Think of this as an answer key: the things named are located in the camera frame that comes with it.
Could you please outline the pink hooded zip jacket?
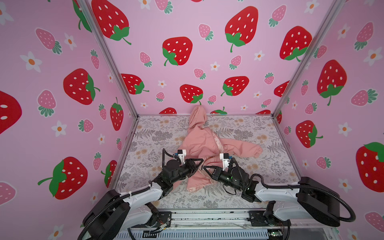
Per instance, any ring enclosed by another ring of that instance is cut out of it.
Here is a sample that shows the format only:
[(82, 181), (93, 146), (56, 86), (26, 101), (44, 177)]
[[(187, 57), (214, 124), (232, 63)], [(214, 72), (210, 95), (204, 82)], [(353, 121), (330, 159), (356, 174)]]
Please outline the pink hooded zip jacket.
[(261, 146), (235, 139), (221, 139), (210, 128), (204, 127), (207, 113), (204, 107), (196, 106), (189, 118), (187, 136), (180, 149), (186, 150), (188, 159), (203, 159), (203, 166), (223, 165), (220, 154), (228, 153), (241, 158), (257, 158), (263, 153)]

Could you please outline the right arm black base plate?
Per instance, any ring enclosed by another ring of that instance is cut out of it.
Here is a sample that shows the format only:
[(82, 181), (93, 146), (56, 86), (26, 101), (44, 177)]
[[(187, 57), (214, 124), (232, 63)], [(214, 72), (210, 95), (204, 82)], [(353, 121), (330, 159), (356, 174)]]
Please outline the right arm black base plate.
[(252, 227), (290, 227), (290, 221), (281, 221), (274, 215), (265, 216), (265, 211), (249, 211), (248, 222)]

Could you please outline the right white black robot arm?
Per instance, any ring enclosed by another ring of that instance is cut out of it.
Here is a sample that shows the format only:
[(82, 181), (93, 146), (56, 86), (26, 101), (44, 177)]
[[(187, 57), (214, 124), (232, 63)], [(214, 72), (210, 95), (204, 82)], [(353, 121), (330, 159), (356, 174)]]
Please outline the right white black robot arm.
[(314, 219), (330, 227), (356, 220), (354, 210), (338, 193), (309, 177), (302, 177), (293, 184), (276, 185), (266, 184), (260, 174), (248, 175), (240, 167), (224, 171), (218, 166), (204, 166), (203, 170), (212, 180), (240, 191), (242, 199), (250, 203), (268, 202), (267, 218)]

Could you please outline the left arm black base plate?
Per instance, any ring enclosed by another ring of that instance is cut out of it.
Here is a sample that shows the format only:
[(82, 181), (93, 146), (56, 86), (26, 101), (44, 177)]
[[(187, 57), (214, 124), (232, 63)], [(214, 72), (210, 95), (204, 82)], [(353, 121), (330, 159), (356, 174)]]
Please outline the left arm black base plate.
[(165, 224), (166, 227), (171, 225), (172, 212), (160, 211), (152, 214), (148, 222), (145, 224), (148, 228), (160, 228)]

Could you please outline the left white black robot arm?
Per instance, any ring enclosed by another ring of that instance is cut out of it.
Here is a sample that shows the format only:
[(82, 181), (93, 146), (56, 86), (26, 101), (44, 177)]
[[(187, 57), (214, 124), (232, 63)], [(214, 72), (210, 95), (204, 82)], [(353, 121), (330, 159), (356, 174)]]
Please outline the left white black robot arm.
[(108, 191), (84, 218), (78, 239), (84, 240), (88, 234), (89, 240), (113, 240), (123, 230), (148, 223), (158, 214), (152, 202), (166, 197), (176, 182), (192, 177), (203, 161), (186, 159), (179, 167), (171, 164), (173, 169), (164, 166), (148, 186), (133, 192)]

